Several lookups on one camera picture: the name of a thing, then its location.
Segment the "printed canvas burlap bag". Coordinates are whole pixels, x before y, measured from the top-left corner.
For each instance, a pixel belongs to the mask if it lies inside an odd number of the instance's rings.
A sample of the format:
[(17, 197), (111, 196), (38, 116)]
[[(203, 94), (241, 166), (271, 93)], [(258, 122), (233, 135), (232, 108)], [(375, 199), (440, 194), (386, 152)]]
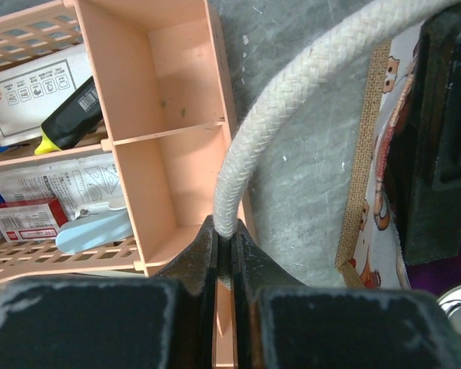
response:
[(213, 200), (219, 244), (218, 279), (231, 287), (231, 237), (239, 204), (275, 134), (323, 83), (372, 47), (423, 19), (452, 6), (452, 1), (372, 1), (346, 17), (299, 52), (280, 70), (240, 124), (217, 176)]

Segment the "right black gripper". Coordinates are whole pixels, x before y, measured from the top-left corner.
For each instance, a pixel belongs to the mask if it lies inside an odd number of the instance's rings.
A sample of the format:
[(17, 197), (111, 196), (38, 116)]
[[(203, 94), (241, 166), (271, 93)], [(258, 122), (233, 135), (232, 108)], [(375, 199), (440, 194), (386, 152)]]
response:
[(421, 28), (413, 117), (416, 150), (403, 241), (408, 265), (452, 258), (461, 245), (461, 3)]

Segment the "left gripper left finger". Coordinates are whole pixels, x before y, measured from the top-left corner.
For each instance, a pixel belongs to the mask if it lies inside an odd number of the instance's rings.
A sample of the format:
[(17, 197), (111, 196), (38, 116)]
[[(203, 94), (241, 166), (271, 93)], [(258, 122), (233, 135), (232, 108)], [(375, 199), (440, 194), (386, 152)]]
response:
[(149, 278), (22, 278), (0, 296), (0, 368), (210, 368), (212, 218)]

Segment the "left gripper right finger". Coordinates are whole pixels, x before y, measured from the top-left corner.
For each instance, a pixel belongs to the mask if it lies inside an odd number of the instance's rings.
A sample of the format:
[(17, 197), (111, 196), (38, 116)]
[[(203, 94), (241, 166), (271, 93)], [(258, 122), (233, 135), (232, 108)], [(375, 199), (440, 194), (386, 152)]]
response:
[(230, 241), (238, 368), (461, 368), (461, 340), (421, 291), (309, 287), (239, 224)]

